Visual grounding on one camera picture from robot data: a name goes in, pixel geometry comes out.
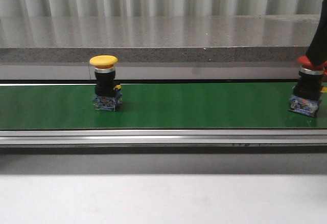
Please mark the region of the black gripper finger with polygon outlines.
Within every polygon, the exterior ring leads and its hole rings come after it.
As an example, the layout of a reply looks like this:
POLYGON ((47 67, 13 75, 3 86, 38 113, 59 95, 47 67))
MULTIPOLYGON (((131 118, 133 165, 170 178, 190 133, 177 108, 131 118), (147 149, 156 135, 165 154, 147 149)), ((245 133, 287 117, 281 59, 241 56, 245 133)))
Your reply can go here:
POLYGON ((326 0, 322 1, 319 24, 306 56, 313 66, 326 62, 326 0))

